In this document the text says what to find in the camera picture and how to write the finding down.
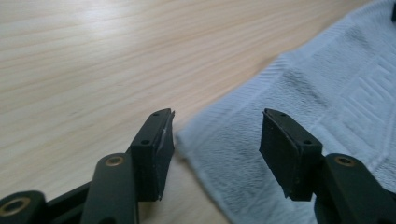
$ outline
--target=textured fabric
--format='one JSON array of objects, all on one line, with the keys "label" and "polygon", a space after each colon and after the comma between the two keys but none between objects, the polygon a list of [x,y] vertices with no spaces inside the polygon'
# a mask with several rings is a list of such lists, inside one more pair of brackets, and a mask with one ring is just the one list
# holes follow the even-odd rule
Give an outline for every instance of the textured fabric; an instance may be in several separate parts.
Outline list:
[{"label": "textured fabric", "polygon": [[324,145],[358,158],[396,191],[394,1],[337,22],[200,114],[178,149],[232,223],[315,223],[313,203],[285,199],[259,152],[262,111],[284,111]]}]

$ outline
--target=folded towel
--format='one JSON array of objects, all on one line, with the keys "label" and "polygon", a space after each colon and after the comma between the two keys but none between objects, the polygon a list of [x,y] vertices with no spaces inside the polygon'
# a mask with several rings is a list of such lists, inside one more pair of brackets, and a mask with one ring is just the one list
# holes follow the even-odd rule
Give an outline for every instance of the folded towel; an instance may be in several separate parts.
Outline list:
[{"label": "folded towel", "polygon": [[284,111],[324,145],[361,160],[396,191],[394,1],[375,1],[198,114],[178,149],[232,223],[315,223],[314,205],[285,199],[259,152],[262,111]]}]

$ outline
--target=blue towel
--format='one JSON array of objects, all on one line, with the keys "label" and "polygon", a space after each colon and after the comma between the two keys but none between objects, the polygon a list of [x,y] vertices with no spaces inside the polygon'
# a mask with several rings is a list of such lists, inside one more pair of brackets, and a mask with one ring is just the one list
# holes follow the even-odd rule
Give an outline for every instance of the blue towel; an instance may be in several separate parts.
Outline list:
[{"label": "blue towel", "polygon": [[262,111],[284,111],[324,145],[361,160],[396,191],[394,1],[349,13],[200,114],[178,149],[232,223],[315,223],[314,205],[285,199],[259,153]]}]

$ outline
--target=wood grain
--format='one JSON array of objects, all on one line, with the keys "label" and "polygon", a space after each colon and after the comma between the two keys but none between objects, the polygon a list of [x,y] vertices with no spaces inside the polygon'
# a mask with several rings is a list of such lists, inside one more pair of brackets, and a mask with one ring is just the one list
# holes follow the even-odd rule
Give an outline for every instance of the wood grain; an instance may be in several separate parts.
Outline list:
[{"label": "wood grain", "polygon": [[[367,0],[1,1],[0,198],[50,200],[124,151],[148,115],[175,132]],[[186,162],[142,223],[227,223]]]}]

